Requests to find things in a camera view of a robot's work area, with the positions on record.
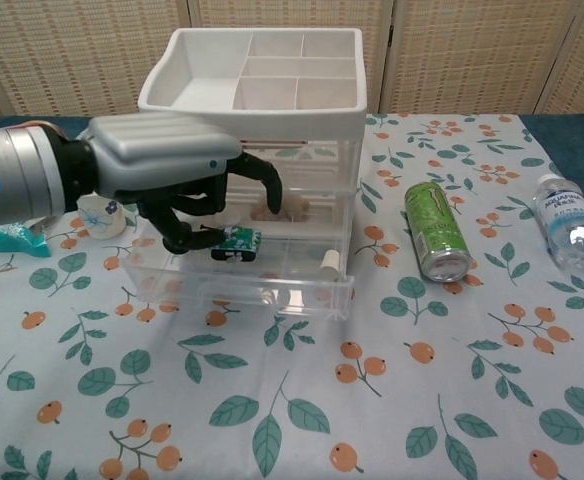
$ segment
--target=label on bottle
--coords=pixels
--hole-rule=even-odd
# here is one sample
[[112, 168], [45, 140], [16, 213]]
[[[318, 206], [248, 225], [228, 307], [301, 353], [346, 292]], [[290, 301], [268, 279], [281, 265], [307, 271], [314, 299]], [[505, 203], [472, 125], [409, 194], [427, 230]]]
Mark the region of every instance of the label on bottle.
[[552, 192], [540, 205], [539, 213], [548, 233], [575, 220], [584, 221], [584, 198], [573, 190]]

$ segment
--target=table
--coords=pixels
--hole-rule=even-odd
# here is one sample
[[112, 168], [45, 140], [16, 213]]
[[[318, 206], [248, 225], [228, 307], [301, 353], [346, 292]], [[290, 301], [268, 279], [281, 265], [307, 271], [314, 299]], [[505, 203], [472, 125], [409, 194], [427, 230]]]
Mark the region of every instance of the table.
[[[584, 272], [552, 264], [530, 201], [555, 167], [515, 116], [366, 123], [347, 322], [139, 301], [134, 209], [112, 241], [68, 214], [52, 258], [0, 254], [0, 476], [584, 479]], [[422, 180], [476, 259], [458, 283], [419, 274]]]

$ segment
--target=robotic hand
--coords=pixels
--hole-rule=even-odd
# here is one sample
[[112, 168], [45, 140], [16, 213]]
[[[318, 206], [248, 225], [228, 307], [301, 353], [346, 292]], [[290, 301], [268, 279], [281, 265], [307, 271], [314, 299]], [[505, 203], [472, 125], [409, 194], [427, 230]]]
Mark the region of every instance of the robotic hand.
[[209, 215], [225, 208], [228, 174], [260, 180], [278, 213], [281, 179], [271, 163], [243, 151], [223, 130], [195, 117], [134, 113], [90, 121], [80, 140], [47, 126], [0, 130], [0, 225], [77, 209], [96, 192], [136, 203], [172, 253], [223, 242], [222, 230], [193, 232], [173, 209]]

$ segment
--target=green energy drink can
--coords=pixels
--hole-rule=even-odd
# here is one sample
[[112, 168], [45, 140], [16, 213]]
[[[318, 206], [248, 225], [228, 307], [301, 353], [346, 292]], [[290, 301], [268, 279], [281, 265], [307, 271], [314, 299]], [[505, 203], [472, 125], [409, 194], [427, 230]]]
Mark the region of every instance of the green energy drink can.
[[405, 210], [423, 275], [435, 282], [462, 278], [472, 257], [441, 187], [413, 185], [405, 192]]

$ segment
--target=water bottle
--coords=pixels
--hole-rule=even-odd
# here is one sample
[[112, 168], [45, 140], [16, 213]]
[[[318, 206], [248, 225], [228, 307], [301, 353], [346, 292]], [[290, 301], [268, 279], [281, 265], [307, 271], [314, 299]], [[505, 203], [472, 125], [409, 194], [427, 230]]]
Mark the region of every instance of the water bottle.
[[584, 268], [584, 198], [579, 186], [552, 173], [537, 180], [534, 209], [560, 267]]

